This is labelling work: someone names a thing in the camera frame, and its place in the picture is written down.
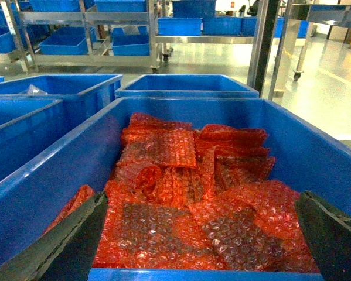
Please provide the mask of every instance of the plastic bag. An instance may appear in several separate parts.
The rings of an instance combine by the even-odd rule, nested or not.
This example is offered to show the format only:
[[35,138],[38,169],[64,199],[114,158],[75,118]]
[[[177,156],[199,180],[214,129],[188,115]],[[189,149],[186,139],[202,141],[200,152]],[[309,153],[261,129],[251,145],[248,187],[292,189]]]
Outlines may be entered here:
[[23,95],[49,95],[47,92],[41,90],[40,88],[37,88],[33,84],[31,84],[27,90],[22,91],[20,94]]
[[139,28],[137,25],[124,25],[122,26],[124,35],[139,35]]

